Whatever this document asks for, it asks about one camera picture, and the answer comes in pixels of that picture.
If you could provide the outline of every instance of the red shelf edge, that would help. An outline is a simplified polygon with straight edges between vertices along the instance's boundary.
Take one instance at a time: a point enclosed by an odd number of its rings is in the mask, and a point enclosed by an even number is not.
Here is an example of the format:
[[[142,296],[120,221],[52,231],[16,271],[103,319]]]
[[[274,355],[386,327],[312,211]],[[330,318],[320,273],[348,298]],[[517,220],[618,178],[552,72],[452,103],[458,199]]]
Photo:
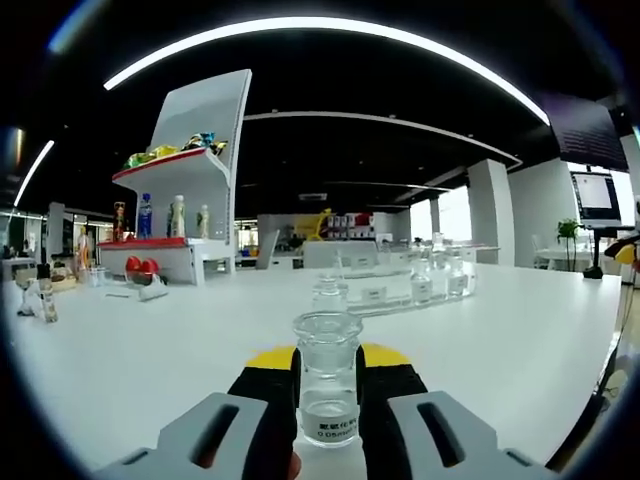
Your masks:
[[[178,238],[151,238],[148,240],[129,240],[126,242],[102,242],[99,243],[100,248],[105,250],[133,250],[140,249],[152,249],[152,248],[183,248],[187,246],[187,239],[184,237]]]
[[[167,162],[173,162],[173,161],[176,161],[176,160],[182,160],[184,158],[191,157],[191,156],[194,156],[194,155],[200,155],[200,154],[204,153],[204,151],[206,149],[207,149],[207,147],[194,148],[192,150],[187,150],[185,152],[178,152],[178,153],[173,153],[171,155],[167,155],[165,157],[160,157],[157,160],[152,160],[152,161],[150,161],[148,163],[145,163],[143,165],[139,165],[137,167],[133,167],[133,168],[128,168],[126,170],[122,170],[121,172],[118,172],[118,173],[114,174],[111,177],[111,181],[115,182],[119,178],[122,178],[122,177],[124,177],[126,175],[129,175],[131,173],[139,172],[141,170],[144,170],[145,168],[155,167],[155,166],[158,166],[160,164],[167,163]]]

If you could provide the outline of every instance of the curved light strip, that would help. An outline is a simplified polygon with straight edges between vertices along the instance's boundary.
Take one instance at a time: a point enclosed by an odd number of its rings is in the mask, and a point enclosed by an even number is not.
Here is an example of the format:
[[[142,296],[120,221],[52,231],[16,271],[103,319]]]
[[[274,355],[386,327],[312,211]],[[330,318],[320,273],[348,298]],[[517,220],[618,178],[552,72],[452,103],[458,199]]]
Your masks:
[[[250,22],[236,23],[233,25],[227,25],[226,27],[214,28],[213,30],[207,30],[206,32],[198,33],[188,38],[179,40],[171,45],[156,50],[155,52],[141,58],[137,62],[129,65],[110,78],[105,84],[104,88],[111,90],[120,83],[124,82],[127,78],[135,75],[140,70],[159,62],[163,58],[167,58],[170,55],[181,52],[196,45],[202,45],[206,42],[213,40],[219,40],[221,38],[232,37],[235,35],[243,35],[246,33],[264,32],[269,30],[285,30],[285,29],[324,29],[324,30],[342,30],[347,32],[365,33],[368,35],[375,35],[378,37],[390,38],[399,42],[407,43],[424,50],[428,50],[437,55],[441,55],[448,58],[451,61],[456,62],[463,67],[477,73],[481,77],[486,78],[493,84],[500,87],[507,92],[513,98],[527,107],[535,116],[542,120],[546,125],[549,125],[549,118],[544,111],[538,107],[529,97],[511,85],[505,79],[495,74],[485,66],[479,64],[475,60],[467,57],[466,55],[456,52],[452,48],[441,45],[437,42],[429,40],[428,38],[408,33],[396,28],[385,27],[383,25],[377,25],[375,23],[360,22],[357,20],[348,20],[345,18],[330,18],[330,17],[281,17],[281,18],[267,18],[263,20],[253,20]]]
[[[245,115],[244,120],[250,121],[250,120],[265,120],[268,118],[291,118],[291,117],[353,118],[357,120],[371,120],[374,122],[393,123],[395,125],[402,125],[404,127],[417,128],[419,130],[426,130],[427,132],[444,135],[445,137],[455,138],[456,140],[471,143],[472,145],[476,145],[478,147],[497,153],[505,158],[508,158],[514,163],[514,165],[509,167],[507,170],[511,170],[513,168],[517,168],[520,165],[522,165],[522,160],[520,160],[519,158],[514,157],[513,155],[510,155],[507,152],[504,152],[498,148],[492,147],[491,145],[487,145],[486,143],[482,143],[482,142],[479,142],[478,140],[474,140],[473,138],[465,137],[464,135],[450,132],[449,130],[442,130],[441,128],[432,127],[430,125],[424,125],[422,123],[416,123],[416,122],[409,122],[407,120],[399,120],[397,118],[379,117],[377,115],[366,115],[364,113],[309,111],[309,112],[258,113],[256,115]]]
[[[51,150],[51,147],[53,147],[54,143],[55,142],[53,140],[49,140],[47,144],[44,146],[44,148],[42,149],[42,151],[40,152],[40,155],[38,155],[38,157],[36,158],[36,161],[33,162],[33,165],[31,165],[31,168],[29,169],[27,176],[24,177],[24,182],[22,182],[22,185],[20,186],[18,195],[16,195],[16,199],[13,202],[14,207],[17,207],[18,203],[20,203],[22,194],[24,193],[24,190],[27,188],[27,185],[29,185],[29,181],[31,180],[31,177],[33,177],[33,174],[36,173],[36,170],[42,163],[42,160],[44,160],[44,157],[46,157],[47,153],[49,153],[49,150]]]

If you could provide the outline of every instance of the potted plant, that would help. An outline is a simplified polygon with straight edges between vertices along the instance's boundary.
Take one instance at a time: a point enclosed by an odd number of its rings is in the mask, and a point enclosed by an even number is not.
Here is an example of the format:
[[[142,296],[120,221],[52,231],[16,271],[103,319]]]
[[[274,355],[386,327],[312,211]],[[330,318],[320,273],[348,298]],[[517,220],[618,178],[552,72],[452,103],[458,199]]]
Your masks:
[[[576,269],[576,237],[578,233],[578,227],[580,224],[575,218],[565,218],[558,222],[558,228],[556,229],[558,243],[560,239],[565,239],[565,248],[567,250],[567,268],[570,268],[572,272]],[[571,259],[569,257],[569,239],[573,239],[573,266],[571,265]]]

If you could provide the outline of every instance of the red fruit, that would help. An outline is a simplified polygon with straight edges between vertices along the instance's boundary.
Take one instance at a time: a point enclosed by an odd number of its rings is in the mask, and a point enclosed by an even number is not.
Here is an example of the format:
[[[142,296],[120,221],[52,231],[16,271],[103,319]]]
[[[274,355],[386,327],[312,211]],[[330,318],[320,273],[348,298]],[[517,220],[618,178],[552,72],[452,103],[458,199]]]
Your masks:
[[[127,258],[127,263],[125,264],[124,269],[127,272],[137,272],[142,268],[142,262],[138,257],[129,257]]]
[[[160,267],[158,266],[158,262],[153,258],[147,258],[142,262],[142,271],[144,273],[158,273],[159,270]]]

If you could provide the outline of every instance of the blue bottle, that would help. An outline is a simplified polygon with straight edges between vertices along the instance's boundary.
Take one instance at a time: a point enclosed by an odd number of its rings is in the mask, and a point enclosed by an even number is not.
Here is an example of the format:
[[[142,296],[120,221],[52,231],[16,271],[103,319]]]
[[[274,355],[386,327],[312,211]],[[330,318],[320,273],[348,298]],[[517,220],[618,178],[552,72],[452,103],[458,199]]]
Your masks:
[[[145,240],[151,238],[151,194],[143,193],[138,209],[138,238]]]

